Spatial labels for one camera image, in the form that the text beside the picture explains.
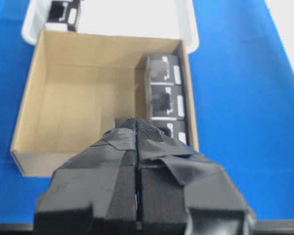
white tray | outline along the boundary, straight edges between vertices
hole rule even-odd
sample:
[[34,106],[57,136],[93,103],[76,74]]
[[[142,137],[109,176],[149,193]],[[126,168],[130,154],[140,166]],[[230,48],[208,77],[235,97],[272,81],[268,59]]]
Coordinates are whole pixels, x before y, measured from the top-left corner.
[[[34,45],[51,0],[31,0],[22,27]],[[192,0],[84,0],[78,33],[184,39],[187,52],[199,46]]]

blue surface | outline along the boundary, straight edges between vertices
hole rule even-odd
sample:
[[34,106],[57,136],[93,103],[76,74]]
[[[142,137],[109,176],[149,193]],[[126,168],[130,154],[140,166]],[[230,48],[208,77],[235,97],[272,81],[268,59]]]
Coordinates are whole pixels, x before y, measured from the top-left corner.
[[[9,153],[33,47],[28,0],[0,0],[0,222],[32,222],[49,179]],[[190,55],[200,149],[222,164],[259,219],[294,219],[294,75],[263,0],[194,0]]]

